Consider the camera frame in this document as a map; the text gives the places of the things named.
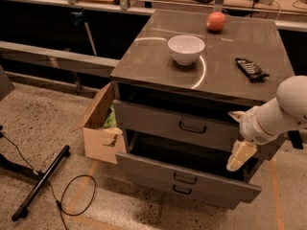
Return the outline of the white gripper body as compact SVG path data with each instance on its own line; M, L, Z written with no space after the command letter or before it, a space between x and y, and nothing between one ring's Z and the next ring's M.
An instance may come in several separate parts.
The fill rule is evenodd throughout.
M239 131L245 140L256 145L265 145L275 140L277 136L270 135L261 128L256 116L258 109L259 106L254 106L242 114Z

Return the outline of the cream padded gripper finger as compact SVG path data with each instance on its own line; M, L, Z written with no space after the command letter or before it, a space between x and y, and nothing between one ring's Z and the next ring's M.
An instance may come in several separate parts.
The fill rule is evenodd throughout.
M230 172L238 171L256 152L256 145L247 140L237 140L228 158L226 169Z
M245 112L244 111L229 111L228 115L238 123L243 121Z

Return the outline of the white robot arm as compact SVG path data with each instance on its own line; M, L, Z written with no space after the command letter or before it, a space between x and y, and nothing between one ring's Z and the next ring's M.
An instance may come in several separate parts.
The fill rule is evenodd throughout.
M307 127L307 77L294 76L282 81L276 96L248 111L229 111L239 123L242 141L236 140L226 169L238 171L257 147L275 140L280 134Z

